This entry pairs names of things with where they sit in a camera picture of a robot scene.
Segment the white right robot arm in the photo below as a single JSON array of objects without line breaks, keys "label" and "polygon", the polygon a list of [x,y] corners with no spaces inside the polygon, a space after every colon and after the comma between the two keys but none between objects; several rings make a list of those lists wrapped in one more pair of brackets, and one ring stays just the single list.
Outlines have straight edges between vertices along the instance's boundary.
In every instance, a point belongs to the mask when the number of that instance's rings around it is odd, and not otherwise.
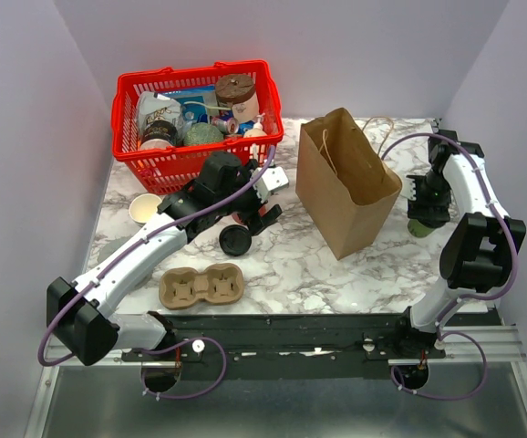
[{"label": "white right robot arm", "polygon": [[404,358],[424,347],[421,332],[436,332],[468,301],[489,305],[503,297],[526,236],[524,221],[511,218],[498,202],[479,144],[440,130],[429,138],[428,152],[429,170],[407,178],[408,230],[422,237],[440,229],[450,221],[451,205],[460,220],[441,251],[439,279],[409,310],[411,326],[391,335],[392,349]]}]

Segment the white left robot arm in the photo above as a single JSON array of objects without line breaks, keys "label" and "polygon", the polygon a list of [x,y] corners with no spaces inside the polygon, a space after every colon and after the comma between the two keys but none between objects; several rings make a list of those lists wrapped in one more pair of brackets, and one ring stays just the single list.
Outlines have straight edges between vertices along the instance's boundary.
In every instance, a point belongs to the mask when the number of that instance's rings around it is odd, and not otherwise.
[{"label": "white left robot arm", "polygon": [[147,223],[103,263],[72,281],[59,277],[46,289],[46,333],[37,359],[48,365],[45,349],[56,337],[68,356],[88,366],[115,349],[143,349],[154,360],[173,352],[174,339],[156,314],[118,315],[130,290],[156,265],[191,243],[226,216],[238,224],[225,227],[220,245],[225,254],[241,256],[254,236],[274,224],[282,209],[267,208],[269,197],[287,187],[284,170],[274,166],[275,150],[263,164],[242,162],[228,151],[216,151],[198,177],[165,196]]}]

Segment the brown paper bag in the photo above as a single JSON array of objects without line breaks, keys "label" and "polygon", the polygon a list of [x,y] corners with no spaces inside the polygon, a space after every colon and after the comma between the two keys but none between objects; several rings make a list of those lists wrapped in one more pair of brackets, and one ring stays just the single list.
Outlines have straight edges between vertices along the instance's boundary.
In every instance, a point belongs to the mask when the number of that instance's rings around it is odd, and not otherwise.
[{"label": "brown paper bag", "polygon": [[301,126],[295,192],[336,259],[374,243],[401,188],[346,109]]}]

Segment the green paper coffee cup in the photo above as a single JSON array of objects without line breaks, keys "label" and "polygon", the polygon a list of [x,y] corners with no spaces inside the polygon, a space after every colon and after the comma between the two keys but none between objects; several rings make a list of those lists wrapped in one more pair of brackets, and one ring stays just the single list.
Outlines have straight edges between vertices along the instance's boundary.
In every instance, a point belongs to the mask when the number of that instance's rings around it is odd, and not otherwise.
[{"label": "green paper coffee cup", "polygon": [[424,224],[418,219],[409,219],[407,229],[414,237],[425,238],[431,235],[436,230],[436,227],[431,224]]}]

